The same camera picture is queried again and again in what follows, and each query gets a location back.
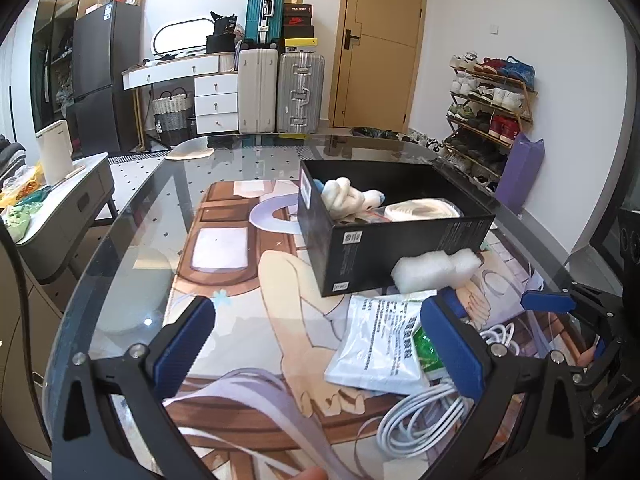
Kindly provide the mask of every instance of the wooden door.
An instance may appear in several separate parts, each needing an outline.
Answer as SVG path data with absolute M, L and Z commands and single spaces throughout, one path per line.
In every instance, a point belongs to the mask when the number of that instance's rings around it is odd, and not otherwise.
M 346 0 L 334 126 L 402 132 L 413 99 L 425 0 Z

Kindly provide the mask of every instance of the yellow plastic bag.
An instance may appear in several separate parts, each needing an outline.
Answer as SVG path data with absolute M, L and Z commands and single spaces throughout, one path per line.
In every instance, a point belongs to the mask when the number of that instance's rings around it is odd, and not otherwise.
M 23 166 L 19 168 L 14 176 L 4 181 L 2 193 L 0 193 L 0 209 L 5 209 L 10 205 L 16 205 L 27 195 L 36 191 L 44 184 L 44 172 L 42 165 Z

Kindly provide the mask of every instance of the white sticker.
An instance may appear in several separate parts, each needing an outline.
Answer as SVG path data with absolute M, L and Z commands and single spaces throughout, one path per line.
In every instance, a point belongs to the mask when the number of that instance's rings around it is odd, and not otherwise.
M 302 195 L 302 200 L 305 201 L 306 208 L 309 209 L 309 206 L 311 206 L 311 184 L 309 184 L 309 179 L 306 177 L 304 170 L 300 170 L 300 194 Z
M 348 288 L 349 288 L 349 282 L 335 283 L 334 292 L 338 292 L 339 290 L 347 290 Z
M 344 234 L 342 244 L 359 244 L 362 239 L 362 231 L 350 231 Z

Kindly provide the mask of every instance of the white plastic packet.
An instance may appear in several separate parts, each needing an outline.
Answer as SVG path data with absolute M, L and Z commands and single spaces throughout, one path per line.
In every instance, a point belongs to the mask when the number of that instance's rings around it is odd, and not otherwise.
M 363 390 L 411 395 L 429 386 L 415 351 L 419 301 L 352 296 L 346 336 L 324 380 Z

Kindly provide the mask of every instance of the purple bag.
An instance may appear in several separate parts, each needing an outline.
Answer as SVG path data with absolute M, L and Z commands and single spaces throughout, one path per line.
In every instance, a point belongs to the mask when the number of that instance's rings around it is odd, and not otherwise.
M 531 142 L 523 133 L 518 134 L 511 147 L 509 160 L 504 168 L 495 197 L 511 211 L 519 214 L 536 181 L 542 159 L 545 158 L 545 141 Z

